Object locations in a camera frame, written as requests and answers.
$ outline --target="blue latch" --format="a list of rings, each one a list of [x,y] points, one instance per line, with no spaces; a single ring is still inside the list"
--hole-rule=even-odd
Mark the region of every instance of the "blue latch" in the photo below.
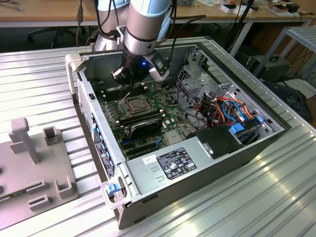
[[[120,191],[120,185],[119,183],[110,184],[106,187],[106,189],[108,194],[112,195],[113,193]]]
[[[96,130],[97,130],[97,124],[94,123],[93,126],[92,126],[92,132],[96,132]]]
[[[240,131],[243,131],[245,128],[240,124],[240,123],[236,123],[234,125],[231,126],[230,128],[230,131],[233,133],[233,134],[236,134]]]
[[[257,120],[259,121],[259,123],[263,123],[263,121],[264,121],[263,117],[261,117],[261,116],[258,116]]]

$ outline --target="warning label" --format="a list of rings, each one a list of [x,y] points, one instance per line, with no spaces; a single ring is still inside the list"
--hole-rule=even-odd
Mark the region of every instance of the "warning label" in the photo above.
[[[157,160],[170,180],[197,168],[183,147],[157,157]]]

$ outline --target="metal shelf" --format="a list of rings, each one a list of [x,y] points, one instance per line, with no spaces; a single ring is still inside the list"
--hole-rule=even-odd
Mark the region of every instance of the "metal shelf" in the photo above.
[[[274,42],[274,44],[269,49],[263,61],[254,71],[254,76],[257,77],[260,74],[265,64],[270,60],[271,56],[279,47],[279,45],[283,42],[286,36],[291,37],[293,40],[289,44],[289,48],[285,49],[284,51],[288,51],[296,41],[305,46],[306,48],[308,48],[309,50],[311,50],[312,52],[316,53],[316,27],[285,27],[276,39],[276,41]],[[309,68],[304,72],[303,77],[307,76],[315,66],[316,61],[312,63],[309,66]]]

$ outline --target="metal bracket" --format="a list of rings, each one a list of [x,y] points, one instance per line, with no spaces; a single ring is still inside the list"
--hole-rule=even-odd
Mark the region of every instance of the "metal bracket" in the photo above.
[[[66,70],[67,70],[67,77],[68,77],[68,84],[70,88],[70,92],[72,95],[74,95],[75,92],[75,86],[74,86],[74,78],[73,78],[73,72],[78,72],[80,65],[83,63],[83,60],[79,54],[68,54],[65,57],[65,63],[66,63]]]

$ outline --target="metal slotted surface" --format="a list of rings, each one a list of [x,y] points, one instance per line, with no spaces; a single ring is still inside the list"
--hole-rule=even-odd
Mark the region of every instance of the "metal slotted surface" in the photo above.
[[[286,34],[316,53],[316,27],[289,27]]]
[[[55,125],[63,131],[80,197],[0,232],[0,236],[258,236],[316,235],[315,130],[220,47],[200,41],[279,113],[292,130],[250,164],[118,230],[104,204],[100,180],[68,91],[64,56],[76,49],[0,55],[0,142],[9,119],[26,116],[30,133]],[[77,51],[88,51],[80,48]],[[210,64],[221,82],[226,78]]]

